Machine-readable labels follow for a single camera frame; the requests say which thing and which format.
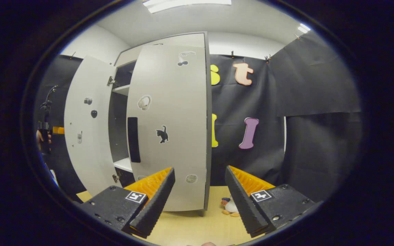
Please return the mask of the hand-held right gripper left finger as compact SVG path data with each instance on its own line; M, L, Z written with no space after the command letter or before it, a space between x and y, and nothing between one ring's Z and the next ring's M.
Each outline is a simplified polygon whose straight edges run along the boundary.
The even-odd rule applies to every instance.
M125 188L109 186L79 207L84 213L116 231L147 238L174 184L175 170L168 167Z

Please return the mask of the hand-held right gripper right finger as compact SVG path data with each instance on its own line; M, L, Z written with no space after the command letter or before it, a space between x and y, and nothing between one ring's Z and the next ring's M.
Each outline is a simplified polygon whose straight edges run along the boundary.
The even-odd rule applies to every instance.
M288 184L274 186L233 166L225 182L251 237L279 230L317 208L317 203Z

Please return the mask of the penguin plush toy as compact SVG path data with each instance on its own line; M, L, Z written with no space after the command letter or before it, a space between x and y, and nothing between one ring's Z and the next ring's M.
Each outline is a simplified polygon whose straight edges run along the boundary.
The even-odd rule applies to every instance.
M240 217L239 210L232 197L223 197L221 199L222 213L231 217Z

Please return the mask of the black stand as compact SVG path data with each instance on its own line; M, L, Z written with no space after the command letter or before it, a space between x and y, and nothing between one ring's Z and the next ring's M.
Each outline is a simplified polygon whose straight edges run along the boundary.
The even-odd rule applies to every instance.
M53 86L49 91L47 96L45 97L44 102L40 105L39 109L43 110L44 112L49 112L51 105L53 104L50 100L50 97L53 93L55 93L58 89L59 85Z

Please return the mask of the black backdrop cloth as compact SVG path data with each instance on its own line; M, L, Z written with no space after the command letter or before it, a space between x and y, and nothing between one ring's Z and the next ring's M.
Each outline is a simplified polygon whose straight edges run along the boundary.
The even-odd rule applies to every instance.
M132 180L173 167L168 212L206 210L227 166L327 200L352 170L363 135L356 78L341 55L312 30L270 60L230 41L237 54L222 55L212 40L203 31L177 34L110 64L110 149L128 160ZM97 58L81 57L71 80L87 55Z

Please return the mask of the large ceiling light panel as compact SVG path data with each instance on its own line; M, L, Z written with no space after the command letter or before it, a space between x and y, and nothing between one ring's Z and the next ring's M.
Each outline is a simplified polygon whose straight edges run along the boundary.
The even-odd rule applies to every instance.
M232 0L147 0L143 2L143 5L152 14L182 6L203 4L231 5Z

